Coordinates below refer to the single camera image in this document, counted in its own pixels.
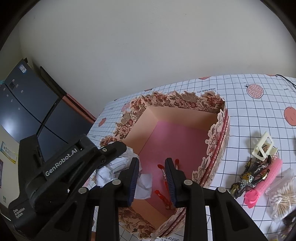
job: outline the sticker on refrigerator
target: sticker on refrigerator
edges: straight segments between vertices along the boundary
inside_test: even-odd
[[[14,164],[17,162],[17,154],[14,153],[13,151],[9,150],[9,148],[6,146],[4,142],[1,144],[0,151],[9,159],[11,160]]]
[[[25,73],[25,72],[27,71],[27,69],[26,69],[22,64],[19,66],[19,69],[20,69],[23,73]]]
[[[3,161],[0,160],[0,188],[2,185]]]

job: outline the pink textured tube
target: pink textured tube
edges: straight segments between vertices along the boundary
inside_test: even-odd
[[[274,159],[272,164],[270,164],[270,166],[268,167],[270,171],[266,179],[259,182],[252,190],[246,192],[246,194],[244,195],[244,203],[248,205],[248,208],[252,208],[256,205],[259,197],[265,192],[265,190],[276,178],[276,175],[279,173],[282,165],[283,161],[280,158]]]

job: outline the floral box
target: floral box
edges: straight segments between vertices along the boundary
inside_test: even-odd
[[[122,112],[113,135],[104,137],[100,146],[123,141],[139,155],[142,173],[151,173],[153,182],[151,198],[119,208],[119,220],[139,239],[168,236],[184,225],[186,209],[166,210],[154,193],[157,189],[169,198],[157,164],[178,158],[187,178],[208,187],[229,138],[225,101],[212,91],[201,97],[186,91],[153,92],[126,103]]]

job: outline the white tissue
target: white tissue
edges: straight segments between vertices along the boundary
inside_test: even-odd
[[[133,157],[139,159],[139,156],[133,152],[133,149],[126,147],[126,152],[114,159],[106,166],[96,169],[96,185],[103,187],[108,182],[117,179],[122,170],[128,169]],[[141,163],[139,163],[139,177],[136,186],[135,199],[147,199],[151,197],[152,175],[142,174]]]

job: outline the refrigerator door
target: refrigerator door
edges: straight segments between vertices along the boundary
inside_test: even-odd
[[[61,100],[46,121],[45,126],[64,141],[71,142],[73,138],[87,134],[92,124]]]
[[[5,85],[0,87],[0,125],[20,142],[37,133],[41,125],[11,94]]]
[[[44,158],[47,161],[51,158],[59,149],[63,148],[67,143],[50,132],[46,127],[43,127],[38,136],[38,142]]]
[[[5,80],[5,84],[20,103],[40,122],[58,96],[21,60]]]

